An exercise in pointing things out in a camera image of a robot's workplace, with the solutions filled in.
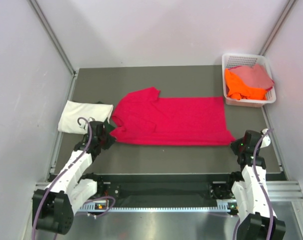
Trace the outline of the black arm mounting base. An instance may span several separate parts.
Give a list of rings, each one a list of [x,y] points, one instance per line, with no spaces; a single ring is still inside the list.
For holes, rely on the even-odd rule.
[[[199,206],[232,197],[232,185],[243,180],[240,171],[230,174],[105,174],[86,173],[96,192],[87,197],[114,197],[117,206]]]

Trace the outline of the crimson red t-shirt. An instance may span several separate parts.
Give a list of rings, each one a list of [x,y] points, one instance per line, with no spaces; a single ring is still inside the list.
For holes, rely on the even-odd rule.
[[[228,146],[224,100],[216,97],[161,97],[155,87],[128,93],[111,118],[116,141],[151,146]]]

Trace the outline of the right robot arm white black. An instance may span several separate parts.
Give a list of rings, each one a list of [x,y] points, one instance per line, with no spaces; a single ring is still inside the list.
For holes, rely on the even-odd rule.
[[[266,162],[260,149],[271,144],[271,129],[260,132],[247,130],[242,138],[230,144],[237,156],[240,172],[230,175],[225,193],[235,198],[238,220],[233,230],[234,240],[282,240],[286,224],[277,218],[266,184]]]

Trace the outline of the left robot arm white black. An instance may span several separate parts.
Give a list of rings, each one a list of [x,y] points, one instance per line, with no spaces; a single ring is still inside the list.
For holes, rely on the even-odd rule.
[[[69,232],[78,210],[87,204],[99,205],[100,215],[108,213],[116,199],[106,194],[101,177],[85,170],[92,165],[102,150],[107,150],[115,139],[110,135],[114,127],[107,120],[89,121],[84,117],[77,124],[85,124],[87,132],[74,146],[71,156],[59,174],[45,189],[37,189],[32,196],[32,232],[36,239],[38,230],[57,235]]]

